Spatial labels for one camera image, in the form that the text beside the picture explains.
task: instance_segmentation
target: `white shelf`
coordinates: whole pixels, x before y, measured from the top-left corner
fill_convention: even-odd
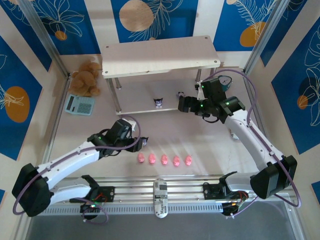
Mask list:
[[[102,50],[105,79],[219,66],[220,60],[209,36],[110,44]]]
[[[150,82],[128,82],[121,89],[115,89],[121,112],[123,114],[139,114],[177,110],[178,92],[186,96],[197,97],[194,79],[161,80]],[[154,99],[163,98],[162,107],[156,107]]]

